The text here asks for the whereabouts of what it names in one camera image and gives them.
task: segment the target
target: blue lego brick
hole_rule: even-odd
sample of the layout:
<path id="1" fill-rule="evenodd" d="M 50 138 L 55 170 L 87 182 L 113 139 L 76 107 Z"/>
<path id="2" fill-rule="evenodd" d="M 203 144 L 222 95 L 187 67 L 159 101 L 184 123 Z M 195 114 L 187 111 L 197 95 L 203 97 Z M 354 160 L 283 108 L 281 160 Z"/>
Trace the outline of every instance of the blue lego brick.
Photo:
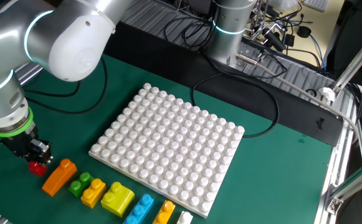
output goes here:
<path id="1" fill-rule="evenodd" d="M 150 195 L 144 194 L 123 224 L 140 224 L 153 206 L 153 202 Z"/>

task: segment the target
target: white block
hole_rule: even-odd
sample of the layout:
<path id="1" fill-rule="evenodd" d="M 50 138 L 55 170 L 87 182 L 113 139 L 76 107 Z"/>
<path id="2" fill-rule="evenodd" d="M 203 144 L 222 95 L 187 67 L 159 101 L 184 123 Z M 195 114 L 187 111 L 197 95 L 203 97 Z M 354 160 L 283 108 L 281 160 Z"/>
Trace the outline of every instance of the white block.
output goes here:
<path id="1" fill-rule="evenodd" d="M 244 128 L 143 87 L 89 155 L 207 218 Z"/>

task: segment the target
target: green mat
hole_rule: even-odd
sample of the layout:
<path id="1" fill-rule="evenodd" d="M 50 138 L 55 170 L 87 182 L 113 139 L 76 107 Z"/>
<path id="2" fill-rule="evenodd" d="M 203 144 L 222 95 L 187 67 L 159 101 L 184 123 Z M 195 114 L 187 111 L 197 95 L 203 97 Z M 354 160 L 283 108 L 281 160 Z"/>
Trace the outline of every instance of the green mat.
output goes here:
<path id="1" fill-rule="evenodd" d="M 123 223 L 124 218 L 103 209 L 100 203 L 93 210 L 83 205 L 68 191 L 70 182 L 54 197 L 41 190 L 64 158 L 77 165 L 79 171 L 73 179 L 82 172 L 89 172 L 108 185 L 119 181 L 134 191 L 131 208 L 143 194 L 150 194 L 155 204 L 143 223 L 152 223 L 157 215 L 165 200 L 163 196 L 89 157 L 88 151 L 144 83 L 149 82 L 184 101 L 190 101 L 190 90 L 121 61 L 105 58 L 109 72 L 108 91 L 97 109 L 71 116 L 31 103 L 40 137 L 52 142 L 55 157 L 43 178 L 30 174 L 22 159 L 0 145 L 0 213 L 13 223 Z M 103 81 L 100 64 L 82 82 L 80 92 L 74 97 L 50 98 L 33 94 L 27 94 L 27 97 L 63 110 L 83 110 L 97 101 Z M 30 88 L 68 93 L 75 88 L 75 83 L 62 82 L 44 72 Z M 202 93 L 196 93 L 196 103 L 218 117 L 242 125 L 246 134 L 261 132 L 271 124 L 267 119 Z M 313 223 L 330 152 L 331 146 L 281 125 L 264 136 L 243 139 L 208 218 L 193 214 L 193 224 Z M 168 223 L 176 223 L 183 210 L 185 208 L 178 205 Z"/>

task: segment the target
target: green ring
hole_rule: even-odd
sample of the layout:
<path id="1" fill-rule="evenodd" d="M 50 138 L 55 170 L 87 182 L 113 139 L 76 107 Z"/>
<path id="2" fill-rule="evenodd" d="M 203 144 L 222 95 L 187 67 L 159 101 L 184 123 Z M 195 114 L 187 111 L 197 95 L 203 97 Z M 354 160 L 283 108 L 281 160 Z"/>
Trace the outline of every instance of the green ring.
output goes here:
<path id="1" fill-rule="evenodd" d="M 31 108 L 29 108 L 29 119 L 23 125 L 23 127 L 15 130 L 15 131 L 13 131 L 11 133 L 0 133 L 0 138 L 10 138 L 10 137 L 13 137 L 13 136 L 17 136 L 18 134 L 21 134 L 22 132 L 24 132 L 25 130 L 30 128 L 31 124 L 33 123 L 33 120 L 34 120 L 34 114 L 32 113 Z"/>

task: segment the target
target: yellow lego brick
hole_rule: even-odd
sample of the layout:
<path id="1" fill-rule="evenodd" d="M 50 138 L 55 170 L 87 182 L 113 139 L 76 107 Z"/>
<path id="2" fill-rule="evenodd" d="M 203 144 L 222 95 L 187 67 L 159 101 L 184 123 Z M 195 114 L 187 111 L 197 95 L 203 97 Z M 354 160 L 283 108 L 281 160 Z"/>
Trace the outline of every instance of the yellow lego brick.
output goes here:
<path id="1" fill-rule="evenodd" d="M 101 201 L 102 207 L 123 218 L 126 208 L 135 198 L 135 194 L 119 182 L 114 182 Z"/>
<path id="2" fill-rule="evenodd" d="M 96 203 L 106 191 L 106 184 L 100 179 L 94 179 L 87 190 L 82 194 L 81 201 L 84 205 L 94 208 Z"/>
<path id="3" fill-rule="evenodd" d="M 167 224 L 170 216 L 173 214 L 174 209 L 175 205 L 171 201 L 165 201 L 153 224 Z"/>

